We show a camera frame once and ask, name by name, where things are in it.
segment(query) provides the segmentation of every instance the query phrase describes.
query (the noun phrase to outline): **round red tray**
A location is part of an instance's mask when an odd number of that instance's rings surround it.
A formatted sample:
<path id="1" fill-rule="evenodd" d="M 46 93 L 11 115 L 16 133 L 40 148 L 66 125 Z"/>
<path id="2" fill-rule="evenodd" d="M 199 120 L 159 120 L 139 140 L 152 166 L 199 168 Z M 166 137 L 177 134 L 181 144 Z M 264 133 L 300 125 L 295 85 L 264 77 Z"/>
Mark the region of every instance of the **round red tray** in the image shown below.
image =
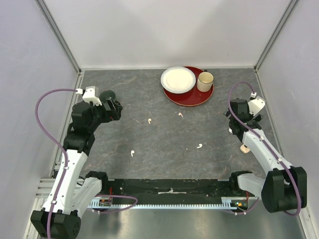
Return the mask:
<path id="1" fill-rule="evenodd" d="M 214 84 L 211 86 L 210 90 L 207 92 L 202 92 L 197 89 L 197 80 L 198 75 L 203 72 L 203 70 L 198 69 L 192 66 L 185 66 L 189 70 L 191 70 L 196 77 L 196 84 L 195 86 L 188 92 L 183 94 L 175 94 L 171 93 L 164 89 L 165 95 L 174 103 L 180 106 L 197 106 L 202 103 L 205 103 L 213 94 L 214 91 Z"/>

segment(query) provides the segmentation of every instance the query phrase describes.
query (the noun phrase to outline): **white wall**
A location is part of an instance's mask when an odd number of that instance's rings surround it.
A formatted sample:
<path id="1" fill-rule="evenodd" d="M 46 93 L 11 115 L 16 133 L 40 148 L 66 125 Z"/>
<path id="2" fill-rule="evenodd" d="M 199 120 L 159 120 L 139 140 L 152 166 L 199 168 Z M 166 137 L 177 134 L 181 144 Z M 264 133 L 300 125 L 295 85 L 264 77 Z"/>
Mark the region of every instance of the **white wall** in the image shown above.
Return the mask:
<path id="1" fill-rule="evenodd" d="M 3 239 L 19 239 L 55 149 L 36 124 L 35 103 L 76 81 L 34 0 L 0 1 L 0 80 L 0 232 Z M 56 93 L 40 105 L 40 118 L 54 136 L 61 133 L 70 97 Z"/>
<path id="2" fill-rule="evenodd" d="M 308 174 L 308 200 L 319 223 L 319 1 L 301 0 L 259 76 L 285 158 Z"/>
<path id="3" fill-rule="evenodd" d="M 253 66 L 289 0 L 46 0 L 82 68 Z"/>

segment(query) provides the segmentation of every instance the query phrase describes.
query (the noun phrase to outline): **gray marble surface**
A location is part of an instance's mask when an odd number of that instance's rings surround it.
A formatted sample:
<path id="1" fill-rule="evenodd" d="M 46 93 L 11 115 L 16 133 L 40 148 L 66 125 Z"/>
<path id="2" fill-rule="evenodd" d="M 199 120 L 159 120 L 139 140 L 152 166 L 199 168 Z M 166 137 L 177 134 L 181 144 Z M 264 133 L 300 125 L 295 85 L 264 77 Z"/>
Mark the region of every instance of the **gray marble surface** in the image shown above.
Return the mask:
<path id="1" fill-rule="evenodd" d="M 241 142 L 228 132 L 228 119 L 223 115 L 228 91 L 236 82 L 247 81 L 260 92 L 253 69 L 208 70 L 214 75 L 215 90 L 206 103 L 196 107 L 178 106 L 165 96 L 160 84 L 163 71 L 85 72 L 83 87 L 113 90 L 124 109 L 119 121 L 96 130 L 81 175 L 96 170 L 107 172 L 109 178 L 226 179 L 234 171 L 251 170 L 265 177 L 254 155 L 240 151 Z M 234 92 L 237 97 L 249 99 L 248 87 L 239 86 Z M 266 110 L 262 115 L 260 124 L 275 145 Z"/>

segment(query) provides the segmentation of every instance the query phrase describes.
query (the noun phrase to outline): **floor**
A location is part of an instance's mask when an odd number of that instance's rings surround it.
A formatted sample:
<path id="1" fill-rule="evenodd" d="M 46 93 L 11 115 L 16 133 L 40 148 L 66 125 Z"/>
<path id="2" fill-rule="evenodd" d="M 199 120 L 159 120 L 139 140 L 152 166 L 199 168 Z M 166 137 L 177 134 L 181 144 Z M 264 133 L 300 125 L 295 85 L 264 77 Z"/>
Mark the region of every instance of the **floor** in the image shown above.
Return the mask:
<path id="1" fill-rule="evenodd" d="M 215 77 L 214 93 L 206 103 L 191 108 L 165 96 L 160 84 L 163 70 L 86 71 L 82 86 L 113 90 L 124 109 L 119 121 L 97 129 L 81 175 L 98 170 L 107 172 L 109 178 L 227 179 L 231 172 L 250 170 L 265 177 L 253 154 L 240 151 L 241 143 L 228 132 L 228 119 L 223 115 L 233 84 L 246 81 L 260 92 L 254 70 L 208 71 Z M 238 87 L 234 94 L 234 98 L 249 96 L 247 86 Z M 266 110 L 262 115 L 261 126 L 276 145 Z M 240 218 L 217 210 L 130 209 L 107 216 L 87 211 L 78 238 L 305 239 L 305 235 L 299 218 L 269 214 L 260 202 Z"/>
<path id="2" fill-rule="evenodd" d="M 209 69 L 214 75 L 212 97 L 196 107 L 181 107 L 164 94 L 164 70 L 86 71 L 83 87 L 113 90 L 124 107 L 119 121 L 105 123 L 83 167 L 105 171 L 109 178 L 219 178 L 250 170 L 265 177 L 252 153 L 243 154 L 237 137 L 228 132 L 227 94 L 231 86 L 246 81 L 259 93 L 253 69 Z M 248 99 L 250 90 L 239 86 L 234 98 Z M 266 110 L 261 126 L 269 141 L 275 139 Z"/>

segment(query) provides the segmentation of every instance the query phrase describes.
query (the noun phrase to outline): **cup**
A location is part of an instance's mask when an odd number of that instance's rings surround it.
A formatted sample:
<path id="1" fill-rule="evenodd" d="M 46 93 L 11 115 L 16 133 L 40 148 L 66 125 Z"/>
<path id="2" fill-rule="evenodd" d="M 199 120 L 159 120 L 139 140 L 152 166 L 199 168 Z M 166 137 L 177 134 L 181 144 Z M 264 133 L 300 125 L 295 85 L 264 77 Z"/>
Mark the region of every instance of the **cup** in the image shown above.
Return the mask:
<path id="1" fill-rule="evenodd" d="M 200 73 L 197 81 L 197 88 L 199 91 L 207 92 L 213 85 L 214 76 L 205 70 Z"/>

